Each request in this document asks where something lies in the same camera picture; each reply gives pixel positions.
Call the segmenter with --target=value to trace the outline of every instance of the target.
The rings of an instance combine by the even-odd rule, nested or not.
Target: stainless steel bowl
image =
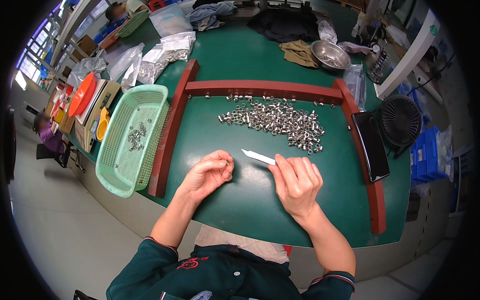
[[[344,70],[351,64],[350,56],[342,48],[327,41],[314,41],[312,53],[329,70]]]

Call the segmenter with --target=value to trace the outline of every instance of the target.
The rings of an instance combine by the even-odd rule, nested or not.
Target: green polo shirt
[[[330,272],[300,294],[288,278],[288,263],[234,250],[228,245],[195,246],[190,258],[178,261],[175,249],[146,237],[108,287],[107,299],[347,300],[353,293],[352,275]]]

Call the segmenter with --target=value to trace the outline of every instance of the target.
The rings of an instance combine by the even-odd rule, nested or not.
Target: green table
[[[337,6],[335,11],[343,9],[345,13],[351,12]],[[332,20],[335,20],[331,9],[329,12]],[[345,25],[338,26],[334,21],[334,26],[338,32],[339,27]],[[147,20],[131,36],[120,39],[120,43],[109,50],[108,56],[113,56],[115,52],[118,55],[140,42],[145,43],[146,53],[158,43],[158,39],[153,25]],[[266,40],[248,28],[245,22],[229,22],[221,28],[197,32],[197,40],[190,58],[197,59],[200,63],[197,81],[254,79],[330,87],[334,79],[343,75],[343,72],[329,73],[324,69],[306,69],[284,60],[283,55],[284,52],[279,49],[277,42]],[[360,55],[352,56],[352,62],[359,63],[361,58]],[[169,100],[185,65],[186,63],[182,61],[170,64],[155,82],[168,87]],[[368,82],[367,95],[366,108],[375,109],[381,101],[375,97],[371,82]],[[111,107],[115,107],[120,96],[121,92]],[[193,219],[254,239],[311,247],[308,235],[285,212],[278,200],[273,177],[266,165],[248,158],[240,148],[269,157],[273,157],[275,153],[286,157],[304,156],[306,152],[288,147],[287,137],[284,135],[272,136],[263,131],[249,130],[246,126],[229,126],[218,122],[217,115],[232,111],[237,104],[240,102],[227,102],[224,97],[211,97],[209,100],[204,97],[193,97],[189,100],[172,155],[165,197],[163,199],[153,197],[147,193],[147,189],[139,193],[164,207],[168,206],[175,190],[195,162],[212,151],[224,149],[235,161],[233,180],[205,199]],[[314,107],[311,102],[304,101],[297,101],[294,108],[308,111],[315,109],[319,114],[320,125],[326,132],[322,138],[323,152],[313,154],[309,159],[319,167],[324,179],[324,185],[316,200],[328,218],[345,235],[352,247],[399,241],[405,222],[410,187],[408,155],[403,155],[397,160],[393,160],[392,156],[388,158],[391,175],[382,180],[386,231],[380,235],[372,234],[359,156],[351,132],[346,129],[347,121],[341,108]],[[78,145],[74,135],[67,136]],[[96,161],[99,146],[99,143],[95,142],[91,153],[85,154],[93,162]]]

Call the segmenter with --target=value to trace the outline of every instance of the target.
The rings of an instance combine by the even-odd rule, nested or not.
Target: green plastic basket
[[[148,10],[137,12],[123,23],[122,27],[115,35],[119,37],[127,37],[131,35],[146,19],[148,19]]]
[[[168,89],[163,85],[145,84],[129,89],[120,98],[100,145],[95,173],[103,186],[113,194],[129,198],[134,191],[147,187],[152,172],[158,139],[168,113]],[[131,127],[146,127],[141,137],[142,150],[130,150]]]

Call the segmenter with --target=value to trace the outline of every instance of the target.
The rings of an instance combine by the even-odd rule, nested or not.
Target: black phone
[[[354,113],[352,119],[363,147],[370,181],[375,182],[390,175],[384,142],[373,113],[371,111]]]

